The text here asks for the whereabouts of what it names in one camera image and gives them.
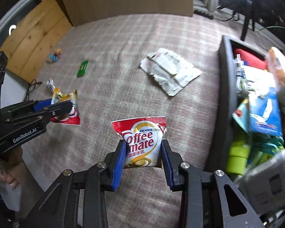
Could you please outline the person's hand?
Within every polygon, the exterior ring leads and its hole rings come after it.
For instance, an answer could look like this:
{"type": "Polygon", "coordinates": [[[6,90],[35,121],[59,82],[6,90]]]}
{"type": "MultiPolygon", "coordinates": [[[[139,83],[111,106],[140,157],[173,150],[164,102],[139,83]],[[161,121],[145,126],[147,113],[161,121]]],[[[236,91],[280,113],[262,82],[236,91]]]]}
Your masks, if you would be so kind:
{"type": "Polygon", "coordinates": [[[0,181],[9,184],[13,189],[23,182],[22,148],[14,149],[6,161],[0,161],[0,181]]]}

